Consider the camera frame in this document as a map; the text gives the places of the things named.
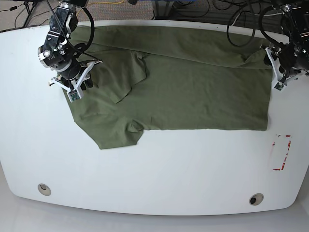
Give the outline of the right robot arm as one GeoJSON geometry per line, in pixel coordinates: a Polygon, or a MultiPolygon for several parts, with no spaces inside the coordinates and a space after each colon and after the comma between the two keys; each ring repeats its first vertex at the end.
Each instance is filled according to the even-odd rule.
{"type": "Polygon", "coordinates": [[[86,52],[95,35],[94,20],[86,8],[87,4],[86,0],[62,0],[55,10],[51,10],[49,31],[44,44],[38,48],[40,63],[57,72],[49,85],[59,84],[69,93],[76,92],[78,88],[92,88],[90,71],[101,63],[97,57],[86,52]],[[81,8],[90,20],[90,37],[87,43],[73,45],[70,35],[77,28],[77,8],[81,8]]]}

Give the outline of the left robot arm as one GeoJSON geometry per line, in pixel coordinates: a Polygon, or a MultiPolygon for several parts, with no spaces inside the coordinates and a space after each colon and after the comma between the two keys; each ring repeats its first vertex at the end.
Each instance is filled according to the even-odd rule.
{"type": "Polygon", "coordinates": [[[229,28],[241,15],[240,11],[249,7],[253,22],[258,24],[260,32],[270,42],[269,47],[261,47],[266,52],[264,63],[272,66],[275,75],[273,88],[281,91],[289,82],[300,76],[309,75],[309,2],[307,0],[271,0],[267,3],[268,7],[256,14],[253,5],[263,2],[263,0],[247,0],[240,6],[227,24],[226,35],[229,43],[234,47],[245,47],[253,41],[256,29],[252,30],[250,40],[242,45],[233,43],[229,36],[229,28]],[[270,11],[277,11],[281,16],[281,30],[288,37],[288,43],[278,42],[264,30],[263,19],[270,11]]]}

